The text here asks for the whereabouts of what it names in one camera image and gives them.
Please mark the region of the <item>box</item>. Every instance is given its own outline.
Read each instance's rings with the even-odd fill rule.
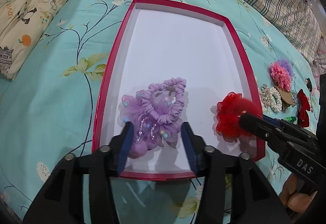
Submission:
[[[265,156],[265,141],[237,142],[216,134],[216,104],[229,92],[242,93],[261,109],[258,87],[246,51],[228,18],[171,0],[133,0],[120,26],[103,76],[94,121],[92,151],[120,134],[121,97],[135,96],[151,83],[171,77],[187,80],[181,119],[207,145],[238,156],[248,150]],[[179,137],[137,159],[128,158],[121,177],[142,180],[193,178]]]

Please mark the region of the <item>human hand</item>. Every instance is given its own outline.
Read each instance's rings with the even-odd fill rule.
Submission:
[[[285,207],[289,207],[295,212],[303,213],[314,199],[317,192],[311,196],[307,194],[295,193],[298,178],[291,174],[283,185],[279,198]]]

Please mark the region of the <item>bed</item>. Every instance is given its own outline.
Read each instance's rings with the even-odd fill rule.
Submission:
[[[95,105],[111,46],[132,0],[69,0],[54,16],[13,81],[0,79],[1,202],[22,219],[55,164],[68,152],[91,152]],[[268,67],[279,58],[293,64],[292,90],[303,89],[313,106],[308,113],[315,132],[319,93],[307,60],[266,18],[243,0],[176,0],[229,18],[253,68],[257,86],[272,86]],[[91,61],[86,74],[80,60]],[[306,85],[310,78],[312,91]],[[295,117],[298,107],[271,117]],[[290,172],[266,146],[258,166],[279,193]],[[230,199],[230,179],[227,197]],[[193,223],[203,179],[170,183],[113,179],[113,195],[121,223]],[[85,203],[87,185],[85,184]],[[230,200],[225,222],[229,220]],[[85,207],[85,222],[90,223]]]

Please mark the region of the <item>red hair accessory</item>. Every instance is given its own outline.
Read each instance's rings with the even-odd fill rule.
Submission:
[[[310,105],[307,96],[304,94],[304,91],[301,89],[298,92],[297,97],[300,103],[299,112],[298,112],[298,125],[301,127],[308,127],[309,115],[307,111],[310,111]]]
[[[242,94],[230,92],[222,102],[217,104],[218,124],[216,132],[223,137],[237,138],[251,136],[239,126],[239,118],[244,113],[260,116],[260,109],[252,101],[242,98]]]

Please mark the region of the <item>purple hair accessory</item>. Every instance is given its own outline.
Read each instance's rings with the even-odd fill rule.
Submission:
[[[150,84],[148,90],[136,92],[135,97],[122,96],[119,119],[132,122],[135,128],[129,157],[141,157],[147,150],[163,147],[162,139],[175,148],[182,125],[185,87],[185,79],[171,78],[161,84]]]
[[[278,62],[280,63],[281,67],[285,68],[288,71],[290,77],[293,78],[292,64],[290,61],[285,58],[280,58]]]

